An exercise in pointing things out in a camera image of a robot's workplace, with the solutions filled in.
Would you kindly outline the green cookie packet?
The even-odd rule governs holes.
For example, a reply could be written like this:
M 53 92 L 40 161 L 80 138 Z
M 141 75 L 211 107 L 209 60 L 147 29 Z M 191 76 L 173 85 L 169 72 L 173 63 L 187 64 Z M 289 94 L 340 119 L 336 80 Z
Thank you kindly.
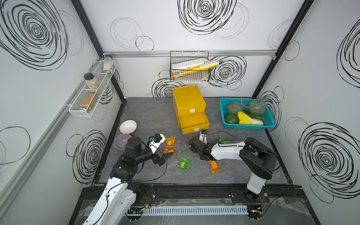
M 188 171 L 188 170 L 187 170 L 187 165 L 189 165 L 190 163 L 191 163 L 191 161 L 190 161 L 189 159 L 184 158 L 184 157 L 181 157 L 181 158 L 180 158 L 180 162 L 179 162 L 179 164 L 178 164 L 177 167 L 178 167 L 179 169 L 187 172 L 187 171 Z
M 219 144 L 230 144 L 231 141 L 225 139 L 223 136 L 220 135 L 217 143 L 219 143 Z

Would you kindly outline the yellow drawer cabinet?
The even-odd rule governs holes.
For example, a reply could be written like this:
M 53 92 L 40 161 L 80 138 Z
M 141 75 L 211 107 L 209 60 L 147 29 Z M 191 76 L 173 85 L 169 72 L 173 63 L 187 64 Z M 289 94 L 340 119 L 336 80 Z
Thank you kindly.
M 179 127 L 179 116 L 205 112 L 206 103 L 197 85 L 178 87 L 172 91 L 173 105 Z

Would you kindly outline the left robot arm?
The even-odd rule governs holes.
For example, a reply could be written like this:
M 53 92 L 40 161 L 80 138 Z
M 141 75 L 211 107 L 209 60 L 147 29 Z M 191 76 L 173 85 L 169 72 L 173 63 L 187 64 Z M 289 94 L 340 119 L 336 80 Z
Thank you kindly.
M 162 166 L 173 153 L 159 149 L 166 140 L 163 134 L 155 134 L 144 143 L 139 137 L 128 139 L 125 152 L 113 166 L 103 193 L 95 204 L 84 225 L 117 225 L 131 206 L 142 199 L 142 183 L 134 181 L 139 165 L 148 160 Z

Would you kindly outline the yellow drawer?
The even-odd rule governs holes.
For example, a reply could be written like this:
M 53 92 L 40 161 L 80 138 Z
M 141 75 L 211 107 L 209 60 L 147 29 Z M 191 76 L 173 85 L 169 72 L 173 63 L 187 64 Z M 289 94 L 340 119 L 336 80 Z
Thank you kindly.
M 182 115 L 179 116 L 178 119 L 183 135 L 198 132 L 202 129 L 208 129 L 210 126 L 210 122 L 205 112 Z

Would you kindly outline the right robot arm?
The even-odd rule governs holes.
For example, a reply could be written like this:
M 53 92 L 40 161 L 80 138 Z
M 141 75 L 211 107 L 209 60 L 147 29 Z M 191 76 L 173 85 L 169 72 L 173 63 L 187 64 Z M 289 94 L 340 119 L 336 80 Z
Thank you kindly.
M 276 170 L 278 157 L 275 152 L 254 138 L 243 142 L 222 144 L 205 143 L 200 138 L 193 137 L 188 145 L 201 160 L 219 161 L 223 159 L 239 160 L 251 170 L 246 187 L 242 190 L 243 199 L 249 203 L 257 203 L 265 183 L 272 179 Z

